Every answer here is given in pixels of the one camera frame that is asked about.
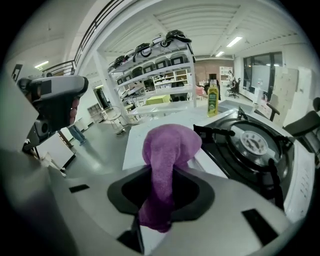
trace cabinet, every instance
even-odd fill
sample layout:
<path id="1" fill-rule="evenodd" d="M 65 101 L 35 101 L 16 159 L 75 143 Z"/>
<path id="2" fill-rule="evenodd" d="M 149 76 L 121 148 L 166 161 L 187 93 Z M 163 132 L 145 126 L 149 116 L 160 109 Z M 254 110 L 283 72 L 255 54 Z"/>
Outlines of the cabinet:
<path id="1" fill-rule="evenodd" d="M 227 86 L 229 83 L 229 71 L 233 73 L 233 68 L 230 66 L 221 66 L 220 67 L 220 85 Z"/>
<path id="2" fill-rule="evenodd" d="M 156 90 L 171 88 L 172 83 L 179 81 L 183 82 L 184 84 L 189 84 L 187 69 L 156 75 L 152 79 Z"/>

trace pink towel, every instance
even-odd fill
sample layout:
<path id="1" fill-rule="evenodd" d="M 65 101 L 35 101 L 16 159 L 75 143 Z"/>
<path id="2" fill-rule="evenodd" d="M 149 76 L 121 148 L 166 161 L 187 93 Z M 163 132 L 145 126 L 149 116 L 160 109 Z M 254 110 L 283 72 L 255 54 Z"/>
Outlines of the pink towel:
<path id="1" fill-rule="evenodd" d="M 151 165 L 151 193 L 139 210 L 140 225 L 167 232 L 174 210 L 173 166 L 188 167 L 202 144 L 193 130 L 179 124 L 165 124 L 148 132 L 142 150 L 147 165 Z"/>

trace white countertop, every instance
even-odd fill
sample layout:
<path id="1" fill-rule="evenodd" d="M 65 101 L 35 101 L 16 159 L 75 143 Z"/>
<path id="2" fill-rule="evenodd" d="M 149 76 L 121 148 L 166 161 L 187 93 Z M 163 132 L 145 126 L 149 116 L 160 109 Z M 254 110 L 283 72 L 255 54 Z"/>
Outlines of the white countertop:
<path id="1" fill-rule="evenodd" d="M 210 124 L 215 119 L 220 118 L 221 115 L 227 115 L 228 112 L 226 112 L 226 110 L 232 108 L 236 109 L 239 105 L 247 110 L 252 110 L 252 106 L 250 105 L 240 104 L 231 100 L 224 100 L 219 103 L 219 109 L 224 111 L 224 113 L 220 113 L 218 115 L 219 117 L 207 117 L 207 106 L 204 105 L 196 108 L 189 108 L 188 110 L 173 113 L 159 119 L 154 119 L 146 123 L 133 126 L 129 134 L 122 169 L 125 170 L 145 164 L 142 157 L 143 144 L 147 133 L 153 128 L 166 124 L 177 124 L 186 126 L 193 130 L 193 125 L 197 125 L 200 122 Z M 220 177 L 227 177 L 202 149 L 197 152 L 195 157 L 191 159 L 188 164 L 191 168 L 203 170 Z"/>
<path id="2" fill-rule="evenodd" d="M 155 127 L 165 124 L 179 124 L 193 129 L 193 125 L 205 126 L 222 116 L 230 114 L 237 109 L 238 102 L 225 100 L 219 103 L 219 111 L 214 117 L 207 117 L 206 106 L 191 108 L 168 116 L 154 119 L 149 122 L 133 126 L 126 147 L 123 169 L 142 166 L 145 164 L 142 157 L 143 143 L 147 133 Z M 243 110 L 253 118 L 266 123 L 275 131 L 284 136 L 291 136 L 288 132 L 269 121 L 263 116 L 253 112 L 253 106 L 240 104 Z M 294 142 L 294 165 L 292 178 L 287 196 L 284 201 L 284 210 L 288 219 L 296 222 L 303 218 L 309 208 L 314 183 L 314 156 L 309 153 L 297 140 Z M 227 178 L 217 164 L 200 149 L 193 159 L 188 162 L 189 167 L 201 170 L 216 176 Z M 158 233 L 147 227 L 141 227 L 141 234 L 145 250 L 151 251 L 162 241 L 166 234 Z"/>

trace gas stove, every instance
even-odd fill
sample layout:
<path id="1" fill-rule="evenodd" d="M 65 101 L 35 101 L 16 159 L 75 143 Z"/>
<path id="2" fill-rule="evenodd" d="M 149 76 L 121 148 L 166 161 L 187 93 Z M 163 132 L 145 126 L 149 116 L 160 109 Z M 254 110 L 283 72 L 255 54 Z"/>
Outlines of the gas stove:
<path id="1" fill-rule="evenodd" d="M 202 150 L 229 178 L 284 210 L 292 180 L 295 147 L 286 137 L 241 108 L 206 126 L 193 126 Z"/>

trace olive oil bottle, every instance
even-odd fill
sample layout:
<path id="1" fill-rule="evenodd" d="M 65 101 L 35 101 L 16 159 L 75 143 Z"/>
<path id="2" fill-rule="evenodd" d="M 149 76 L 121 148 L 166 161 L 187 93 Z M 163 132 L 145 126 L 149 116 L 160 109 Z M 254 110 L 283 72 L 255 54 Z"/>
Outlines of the olive oil bottle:
<path id="1" fill-rule="evenodd" d="M 219 89 L 215 84 L 211 84 L 208 88 L 208 108 L 207 116 L 209 118 L 218 114 Z"/>

